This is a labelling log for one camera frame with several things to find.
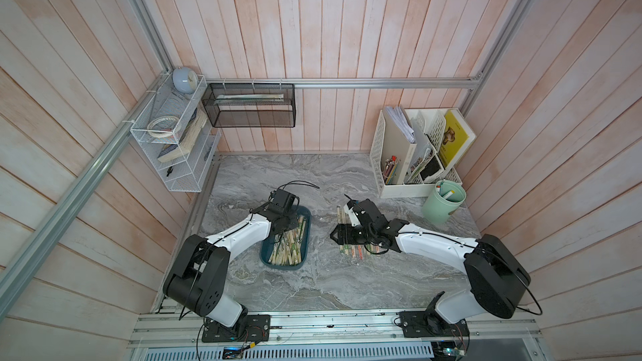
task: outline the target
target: white file organizer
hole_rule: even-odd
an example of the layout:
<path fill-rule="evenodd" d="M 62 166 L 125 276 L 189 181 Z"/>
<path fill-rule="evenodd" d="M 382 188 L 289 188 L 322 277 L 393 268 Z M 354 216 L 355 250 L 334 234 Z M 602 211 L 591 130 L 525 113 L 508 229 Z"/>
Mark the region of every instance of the white file organizer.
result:
<path fill-rule="evenodd" d="M 428 135 L 430 142 L 438 144 L 444 135 L 445 119 L 444 115 L 448 109 L 406 109 L 408 118 L 413 119 L 418 113 L 424 116 L 427 127 L 424 127 L 424 132 Z M 452 168 L 447 173 L 444 173 L 444 168 L 441 166 L 440 172 L 432 177 L 431 183 L 423 183 L 417 180 L 418 184 L 401 184 L 401 185 L 386 185 L 383 182 L 381 175 L 381 150 L 383 149 L 383 136 L 386 131 L 386 121 L 383 118 L 383 111 L 379 114 L 379 121 L 377 129 L 374 133 L 372 141 L 372 148 L 370 149 L 370 164 L 374 173 L 375 182 L 379 191 L 380 198 L 412 198 L 412 197 L 427 197 L 431 190 L 435 188 L 435 182 L 441 179 L 451 180 L 461 185 L 459 175 Z"/>

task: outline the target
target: paper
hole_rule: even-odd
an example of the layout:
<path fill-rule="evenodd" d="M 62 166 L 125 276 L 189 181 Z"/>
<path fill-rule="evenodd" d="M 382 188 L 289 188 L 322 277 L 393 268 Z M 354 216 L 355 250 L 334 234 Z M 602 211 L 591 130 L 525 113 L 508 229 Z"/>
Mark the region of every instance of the paper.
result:
<path fill-rule="evenodd" d="M 388 115 L 392 119 L 392 121 L 395 122 L 399 130 L 404 134 L 406 137 L 406 140 L 410 143 L 415 143 L 415 134 L 412 129 L 412 127 L 408 124 L 408 121 L 406 120 L 406 116 L 404 115 L 404 111 L 401 107 L 397 106 L 396 108 L 392 108 L 391 106 L 386 106 L 386 112 L 388 112 Z"/>
<path fill-rule="evenodd" d="M 412 182 L 424 169 L 424 167 L 426 167 L 430 159 L 435 156 L 433 152 L 433 146 L 430 144 L 428 136 L 420 127 L 420 123 L 417 119 L 418 117 L 423 116 L 419 114 L 417 115 L 417 117 L 410 121 L 413 127 L 415 140 L 417 141 L 417 148 L 415 148 L 415 152 L 410 159 L 410 167 L 408 168 L 408 171 L 406 173 L 404 184 Z"/>

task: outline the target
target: black mesh basket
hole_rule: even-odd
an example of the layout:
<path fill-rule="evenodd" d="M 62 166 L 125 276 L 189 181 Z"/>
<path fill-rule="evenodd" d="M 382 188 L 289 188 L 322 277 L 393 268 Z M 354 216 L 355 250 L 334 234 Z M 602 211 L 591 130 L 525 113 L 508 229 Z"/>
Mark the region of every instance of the black mesh basket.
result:
<path fill-rule="evenodd" d="M 203 106 L 214 127 L 294 127 L 293 84 L 209 84 Z"/>

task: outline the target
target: marker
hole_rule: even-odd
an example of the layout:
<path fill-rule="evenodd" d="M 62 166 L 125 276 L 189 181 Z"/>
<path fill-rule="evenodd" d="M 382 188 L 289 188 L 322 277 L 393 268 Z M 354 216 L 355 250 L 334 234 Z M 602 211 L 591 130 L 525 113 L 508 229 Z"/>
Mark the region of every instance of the marker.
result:
<path fill-rule="evenodd" d="M 454 191 L 453 191 L 453 190 L 450 190 L 450 191 L 448 191 L 447 193 L 445 193 L 445 196 L 443 196 L 442 198 L 443 198 L 443 199 L 448 199 L 448 198 L 450 198 L 450 196 L 452 196 L 453 194 L 454 194 Z"/>

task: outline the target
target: white wire basket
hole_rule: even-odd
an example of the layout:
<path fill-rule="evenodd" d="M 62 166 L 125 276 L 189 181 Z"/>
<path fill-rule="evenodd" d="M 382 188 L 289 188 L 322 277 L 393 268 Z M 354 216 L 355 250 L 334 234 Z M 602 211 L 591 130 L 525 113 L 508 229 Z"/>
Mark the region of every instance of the white wire basket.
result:
<path fill-rule="evenodd" d="M 194 114 L 207 84 L 204 76 L 198 76 L 196 91 L 184 94 L 174 88 L 172 75 L 165 74 L 154 96 L 142 110 L 132 126 L 132 134 L 138 142 L 181 142 L 190 118 Z"/>
<path fill-rule="evenodd" d="M 165 74 L 132 125 L 134 138 L 170 191 L 199 192 L 203 188 L 221 138 L 221 131 L 212 135 L 212 125 L 200 104 L 206 86 L 205 77 L 199 76 L 196 91 L 185 95 L 174 88 L 171 74 Z M 194 124 L 188 129 L 191 120 Z M 202 127 L 195 124 L 198 121 L 204 122 Z M 186 145 L 183 138 L 190 138 L 193 145 Z M 173 159 L 159 160 L 167 151 L 172 151 Z"/>
<path fill-rule="evenodd" d="M 435 146 L 435 142 L 438 143 L 444 134 L 444 114 L 446 110 L 447 109 L 406 109 L 406 114 L 409 118 L 413 118 L 421 112 L 424 116 L 424 121 L 420 122 L 420 125 L 428 125 L 428 128 L 424 129 L 424 131 L 427 131 L 430 142 Z M 440 170 L 434 175 L 426 178 L 430 183 L 424 183 L 424 181 L 421 180 L 421 176 L 419 176 L 410 184 L 386 185 L 383 182 L 383 176 L 381 175 L 381 152 L 383 150 L 383 137 L 385 135 L 385 131 L 386 120 L 383 117 L 382 111 L 379 114 L 377 128 L 375 130 L 372 147 L 370 149 L 370 165 L 372 166 L 372 172 L 374 173 L 374 179 L 380 198 L 427 197 L 431 190 L 435 188 L 435 182 L 442 178 L 452 180 L 461 185 L 461 179 L 454 169 L 451 169 L 448 173 L 444 174 L 444 168 L 438 157 L 437 161 L 439 161 Z"/>

